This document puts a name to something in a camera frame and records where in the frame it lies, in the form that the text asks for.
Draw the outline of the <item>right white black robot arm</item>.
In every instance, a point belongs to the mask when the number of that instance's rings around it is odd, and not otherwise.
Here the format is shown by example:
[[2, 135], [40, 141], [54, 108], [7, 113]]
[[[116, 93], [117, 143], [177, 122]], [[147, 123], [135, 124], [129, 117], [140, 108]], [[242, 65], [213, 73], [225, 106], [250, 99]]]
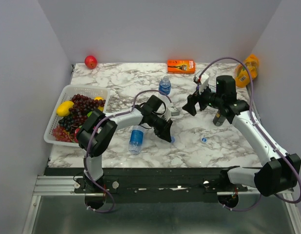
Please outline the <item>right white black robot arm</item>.
[[231, 167], [227, 174], [219, 178], [219, 187], [230, 191], [236, 184], [257, 188], [263, 196], [270, 196], [294, 188], [301, 167], [297, 154], [289, 154], [280, 147], [254, 118], [246, 101], [237, 99], [236, 84], [232, 76], [222, 75], [216, 78], [216, 91], [212, 92], [208, 81], [187, 97], [183, 110], [195, 116], [196, 104], [200, 110], [212, 107], [218, 110], [237, 128], [256, 152], [262, 167], [251, 169]]

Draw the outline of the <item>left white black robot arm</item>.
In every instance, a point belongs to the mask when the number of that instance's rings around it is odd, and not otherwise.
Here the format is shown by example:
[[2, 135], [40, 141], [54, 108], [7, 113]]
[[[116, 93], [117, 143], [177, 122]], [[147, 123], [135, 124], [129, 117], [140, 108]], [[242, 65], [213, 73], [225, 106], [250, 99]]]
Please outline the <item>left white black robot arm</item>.
[[179, 115], [172, 101], [165, 104], [157, 96], [152, 95], [143, 104], [133, 104], [132, 108], [124, 112], [103, 113], [93, 111], [77, 133], [80, 148], [86, 151], [84, 164], [85, 186], [96, 193], [102, 186], [101, 177], [102, 154], [108, 148], [114, 133], [130, 126], [147, 124], [152, 127], [155, 135], [167, 142], [171, 142], [172, 116]]

